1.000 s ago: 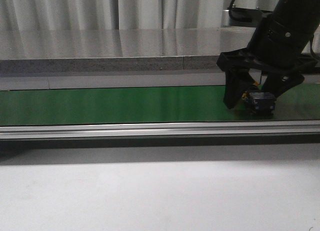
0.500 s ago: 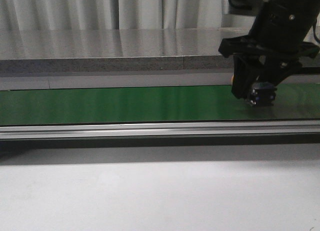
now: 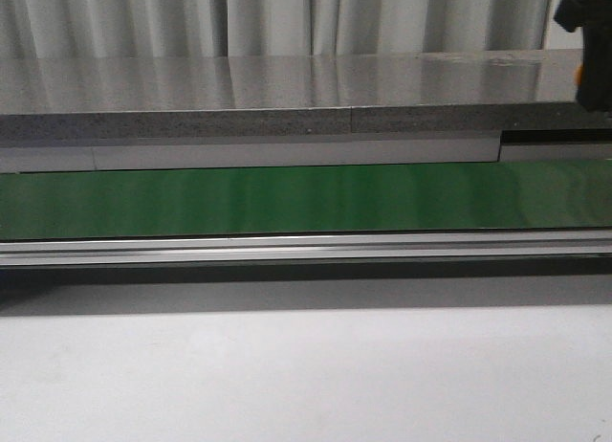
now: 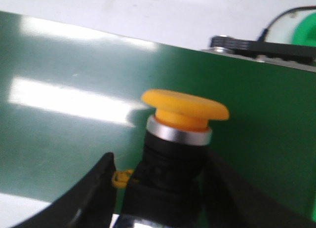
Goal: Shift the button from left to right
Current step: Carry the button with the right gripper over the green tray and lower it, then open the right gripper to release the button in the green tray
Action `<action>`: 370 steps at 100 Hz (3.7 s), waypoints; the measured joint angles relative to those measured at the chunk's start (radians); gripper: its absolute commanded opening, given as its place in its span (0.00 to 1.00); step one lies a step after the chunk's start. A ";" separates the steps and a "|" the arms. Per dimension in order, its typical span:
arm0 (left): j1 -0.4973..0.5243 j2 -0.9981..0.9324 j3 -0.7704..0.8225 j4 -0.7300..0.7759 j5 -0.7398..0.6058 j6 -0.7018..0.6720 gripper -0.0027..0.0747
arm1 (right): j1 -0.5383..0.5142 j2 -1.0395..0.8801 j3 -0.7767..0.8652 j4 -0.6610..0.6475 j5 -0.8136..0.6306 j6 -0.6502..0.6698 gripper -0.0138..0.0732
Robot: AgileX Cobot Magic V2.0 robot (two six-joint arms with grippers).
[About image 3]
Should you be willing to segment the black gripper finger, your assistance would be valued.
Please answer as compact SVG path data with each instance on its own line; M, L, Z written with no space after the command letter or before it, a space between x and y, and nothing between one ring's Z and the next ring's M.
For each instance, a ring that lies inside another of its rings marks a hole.
M582 80L576 101L586 111L611 110L611 0L560 0L554 21L582 35Z

